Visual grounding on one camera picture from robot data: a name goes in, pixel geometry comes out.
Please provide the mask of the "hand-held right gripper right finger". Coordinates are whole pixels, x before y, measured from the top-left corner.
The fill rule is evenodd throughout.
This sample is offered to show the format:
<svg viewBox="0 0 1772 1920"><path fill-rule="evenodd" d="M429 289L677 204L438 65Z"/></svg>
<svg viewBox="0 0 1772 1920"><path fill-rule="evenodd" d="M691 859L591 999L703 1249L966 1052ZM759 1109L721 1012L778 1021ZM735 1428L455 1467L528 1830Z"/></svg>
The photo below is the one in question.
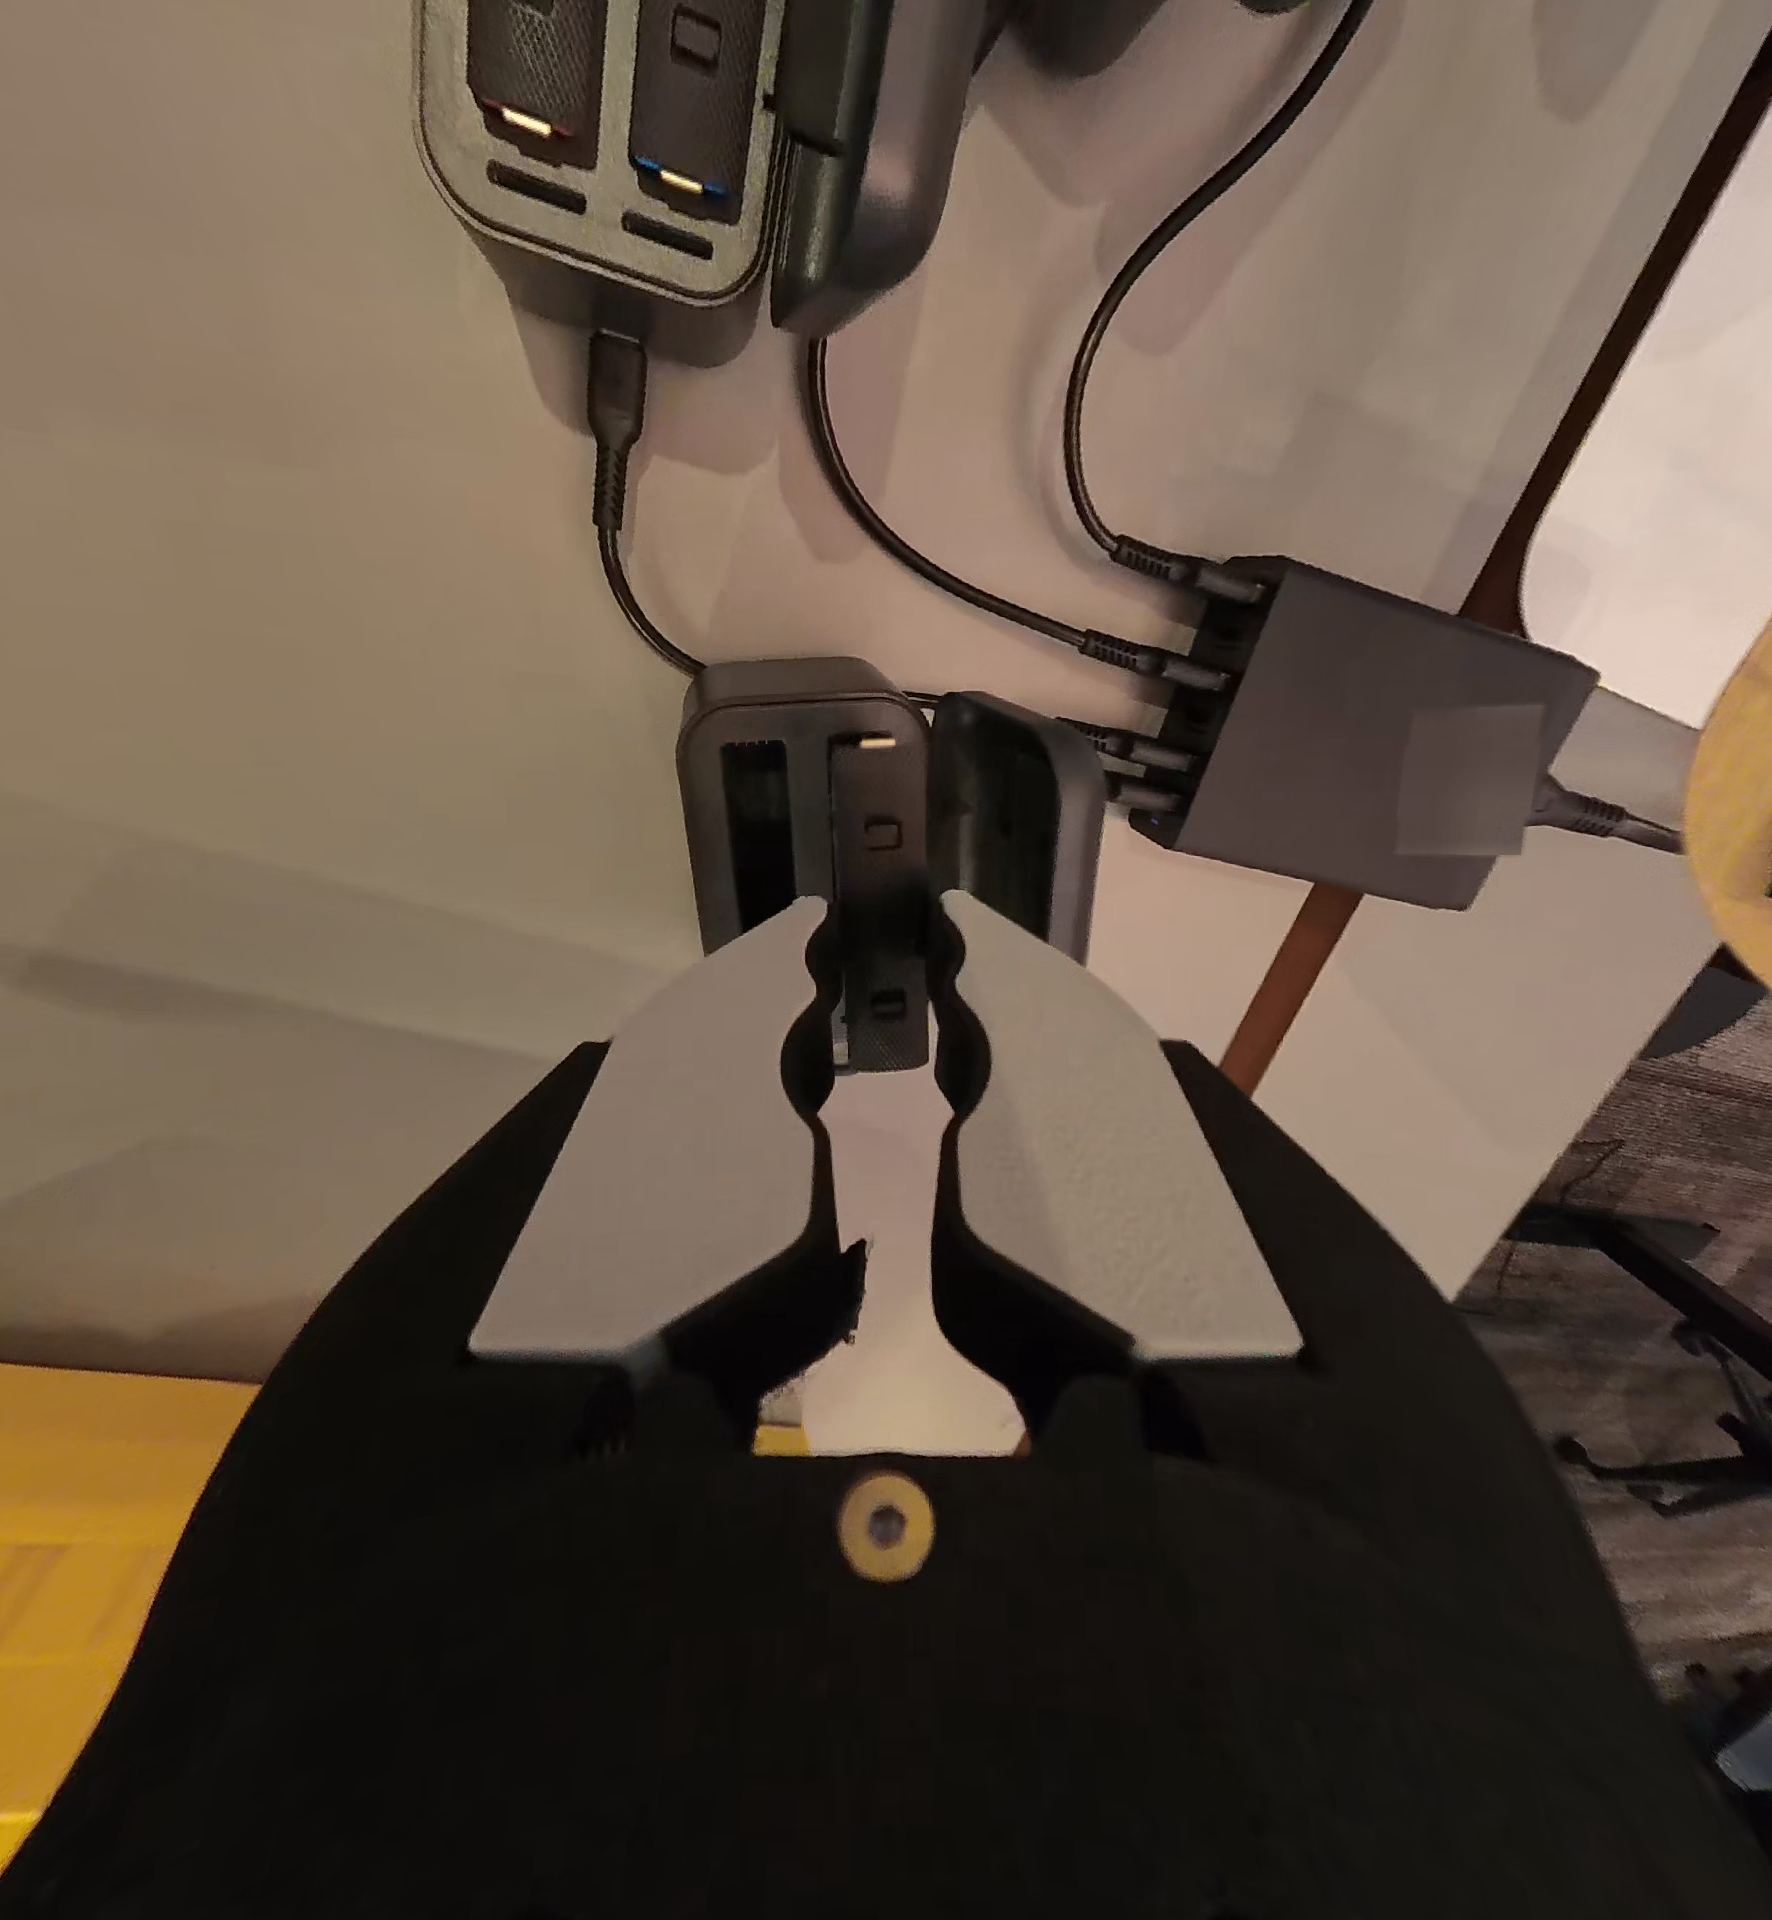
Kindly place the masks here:
<svg viewBox="0 0 1772 1920"><path fill-rule="evenodd" d="M1303 1333L1154 1027L1088 968L945 897L951 1109L934 1304L992 1378L1286 1362Z"/></svg>

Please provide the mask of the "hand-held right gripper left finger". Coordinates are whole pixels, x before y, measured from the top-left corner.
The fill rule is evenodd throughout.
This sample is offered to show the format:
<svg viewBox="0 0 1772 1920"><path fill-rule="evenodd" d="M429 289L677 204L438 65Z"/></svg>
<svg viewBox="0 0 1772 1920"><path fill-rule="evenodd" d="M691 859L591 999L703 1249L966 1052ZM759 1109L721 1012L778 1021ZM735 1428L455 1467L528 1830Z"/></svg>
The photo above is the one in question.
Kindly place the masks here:
<svg viewBox="0 0 1772 1920"><path fill-rule="evenodd" d="M845 1334L823 1111L839 954L806 897L625 1021L470 1354L794 1378Z"/></svg>

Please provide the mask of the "black usb hub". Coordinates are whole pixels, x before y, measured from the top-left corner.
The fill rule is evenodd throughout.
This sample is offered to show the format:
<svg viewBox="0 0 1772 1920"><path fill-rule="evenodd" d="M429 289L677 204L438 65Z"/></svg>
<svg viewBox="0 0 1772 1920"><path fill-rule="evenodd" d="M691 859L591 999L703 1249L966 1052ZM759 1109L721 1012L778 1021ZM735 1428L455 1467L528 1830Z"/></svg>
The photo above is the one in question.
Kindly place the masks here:
<svg viewBox="0 0 1772 1920"><path fill-rule="evenodd" d="M1543 775L1601 683L1529 639L1290 560L1237 561L1259 595L1211 596L1159 741L1177 799L1134 808L1163 850L1469 910L1524 851Z"/></svg>

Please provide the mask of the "yellow plastic bin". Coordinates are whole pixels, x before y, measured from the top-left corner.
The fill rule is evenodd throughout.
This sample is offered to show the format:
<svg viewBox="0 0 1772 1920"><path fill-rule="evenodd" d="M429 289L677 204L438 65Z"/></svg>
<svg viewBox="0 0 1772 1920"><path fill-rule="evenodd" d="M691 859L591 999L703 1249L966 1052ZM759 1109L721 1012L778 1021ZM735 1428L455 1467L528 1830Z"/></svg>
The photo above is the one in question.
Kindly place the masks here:
<svg viewBox="0 0 1772 1920"><path fill-rule="evenodd" d="M0 1363L0 1871L104 1712L254 1394Z"/></svg>

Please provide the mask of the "red-edged black battery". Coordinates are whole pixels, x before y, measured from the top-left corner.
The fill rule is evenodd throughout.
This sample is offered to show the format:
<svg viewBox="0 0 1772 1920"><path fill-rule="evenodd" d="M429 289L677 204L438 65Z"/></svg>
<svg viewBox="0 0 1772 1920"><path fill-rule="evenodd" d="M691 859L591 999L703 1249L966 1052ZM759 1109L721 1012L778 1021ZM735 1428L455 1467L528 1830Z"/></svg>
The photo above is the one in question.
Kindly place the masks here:
<svg viewBox="0 0 1772 1920"><path fill-rule="evenodd" d="M597 163L607 3L470 3L465 79L490 132L580 172Z"/></svg>

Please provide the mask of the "black metal stand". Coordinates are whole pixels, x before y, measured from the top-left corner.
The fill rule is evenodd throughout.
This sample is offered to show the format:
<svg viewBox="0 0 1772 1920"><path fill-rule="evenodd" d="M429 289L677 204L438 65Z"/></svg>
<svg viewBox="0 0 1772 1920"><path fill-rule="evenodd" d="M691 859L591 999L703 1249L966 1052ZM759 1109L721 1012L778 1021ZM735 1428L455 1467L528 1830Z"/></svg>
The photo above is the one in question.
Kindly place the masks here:
<svg viewBox="0 0 1772 1920"><path fill-rule="evenodd" d="M1614 1467L1571 1434L1556 1458L1593 1482L1618 1485L1666 1518L1705 1517L1772 1501L1772 1323L1693 1261L1715 1231L1684 1219L1620 1214L1573 1205L1529 1205L1512 1246L1591 1252L1675 1312L1675 1343L1715 1365L1730 1399L1717 1428L1731 1451ZM1712 1711L1713 1764L1743 1796L1772 1796L1772 1667L1743 1680Z"/></svg>

